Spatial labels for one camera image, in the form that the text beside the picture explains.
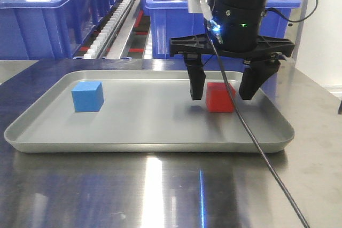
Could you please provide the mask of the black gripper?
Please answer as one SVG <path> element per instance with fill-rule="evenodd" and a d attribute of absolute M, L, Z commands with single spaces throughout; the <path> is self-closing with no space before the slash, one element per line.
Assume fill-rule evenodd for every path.
<path fill-rule="evenodd" d="M 199 0 L 204 16 L 205 34 L 171 38 L 171 56 L 182 54 L 188 71 L 190 96 L 201 100 L 205 84 L 202 54 L 215 50 L 217 55 L 233 58 L 249 58 L 243 61 L 244 69 L 239 87 L 242 100 L 251 100 L 259 88 L 280 67 L 273 55 L 292 54 L 294 44 L 287 39 L 260 36 L 262 18 L 267 12 L 267 0 Z M 255 60 L 251 58 L 271 58 Z"/>

